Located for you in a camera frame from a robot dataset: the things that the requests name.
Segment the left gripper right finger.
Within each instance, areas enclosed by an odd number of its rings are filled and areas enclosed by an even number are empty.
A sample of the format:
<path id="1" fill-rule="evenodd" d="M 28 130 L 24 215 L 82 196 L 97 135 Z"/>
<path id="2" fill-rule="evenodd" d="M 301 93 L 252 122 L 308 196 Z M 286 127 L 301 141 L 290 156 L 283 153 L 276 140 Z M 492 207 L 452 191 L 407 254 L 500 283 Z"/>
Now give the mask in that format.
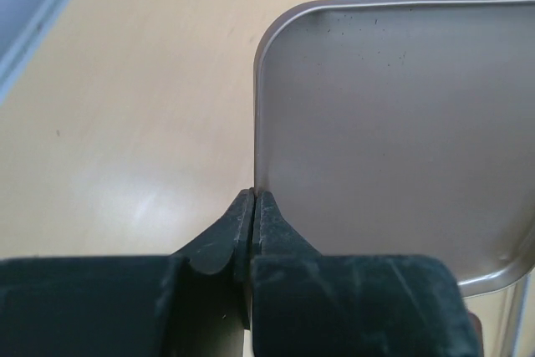
<path id="1" fill-rule="evenodd" d="M 257 356 L 478 356 L 450 270 L 421 255 L 327 256 L 257 197 L 252 348 Z"/>

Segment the square tin lid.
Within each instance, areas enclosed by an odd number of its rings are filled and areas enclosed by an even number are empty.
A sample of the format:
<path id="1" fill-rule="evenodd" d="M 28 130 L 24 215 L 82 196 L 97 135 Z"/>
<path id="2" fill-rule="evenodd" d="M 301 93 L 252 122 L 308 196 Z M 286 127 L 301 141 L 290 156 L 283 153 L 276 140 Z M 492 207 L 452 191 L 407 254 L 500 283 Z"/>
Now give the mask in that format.
<path id="1" fill-rule="evenodd" d="M 429 255 L 467 297 L 533 269 L 533 0 L 301 4 L 254 94 L 254 186 L 320 252 Z"/>

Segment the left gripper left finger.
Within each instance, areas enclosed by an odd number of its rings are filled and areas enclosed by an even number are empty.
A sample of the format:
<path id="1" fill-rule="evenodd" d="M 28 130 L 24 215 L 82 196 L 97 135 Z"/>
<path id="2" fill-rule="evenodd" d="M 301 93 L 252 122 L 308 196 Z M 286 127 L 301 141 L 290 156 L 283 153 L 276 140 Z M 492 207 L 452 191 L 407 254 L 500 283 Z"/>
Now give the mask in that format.
<path id="1" fill-rule="evenodd" d="M 242 355 L 254 207 L 239 192 L 168 255 L 2 260 L 2 355 Z"/>

